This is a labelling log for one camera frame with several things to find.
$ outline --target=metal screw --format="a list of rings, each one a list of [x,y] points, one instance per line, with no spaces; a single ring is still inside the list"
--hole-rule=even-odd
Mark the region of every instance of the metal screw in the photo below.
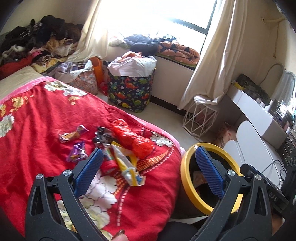
[[[42,174],[38,174],[38,175],[36,176],[36,179],[39,180],[39,179],[41,179],[42,177],[43,177]]]
[[[234,175],[235,175],[235,171],[234,171],[234,170],[228,170],[228,171],[227,171],[227,174],[228,174],[229,176],[234,176]]]
[[[71,170],[65,170],[64,172],[63,172],[63,175],[64,176],[69,176],[71,174]]]
[[[255,178],[258,179],[258,180],[261,180],[262,179],[262,177],[259,174],[256,174],[255,175]]]

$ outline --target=floral fabric bag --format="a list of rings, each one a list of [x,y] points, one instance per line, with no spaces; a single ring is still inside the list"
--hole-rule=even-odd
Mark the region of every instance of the floral fabric bag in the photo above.
[[[98,84],[93,70],[82,72],[68,85],[89,92],[93,95],[98,94]]]
[[[142,112],[150,102],[155,69],[147,77],[113,76],[109,73],[108,96],[112,103]]]

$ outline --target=orange container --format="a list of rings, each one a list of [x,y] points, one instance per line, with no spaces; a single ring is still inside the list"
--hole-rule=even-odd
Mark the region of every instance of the orange container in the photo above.
[[[102,62],[98,57],[92,57],[92,58],[90,58],[90,61],[93,64],[94,75],[96,76],[98,88],[100,88],[100,84],[104,81]]]

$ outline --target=window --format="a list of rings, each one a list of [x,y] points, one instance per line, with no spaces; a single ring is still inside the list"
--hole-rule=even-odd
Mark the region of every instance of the window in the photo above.
[[[170,34],[180,44],[201,52],[217,0],[115,2],[112,33],[149,35],[152,39]]]

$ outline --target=blue gripper pad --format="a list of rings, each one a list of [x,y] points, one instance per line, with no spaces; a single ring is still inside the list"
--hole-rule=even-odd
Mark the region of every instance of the blue gripper pad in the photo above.
[[[98,172],[103,162],[103,152],[98,149],[94,154],[91,154],[87,164],[79,173],[75,180],[74,195],[79,198],[84,195],[89,188],[94,176]]]
[[[196,162],[202,171],[207,183],[214,195],[222,199],[224,191],[224,179],[213,164],[213,159],[203,146],[195,151]]]

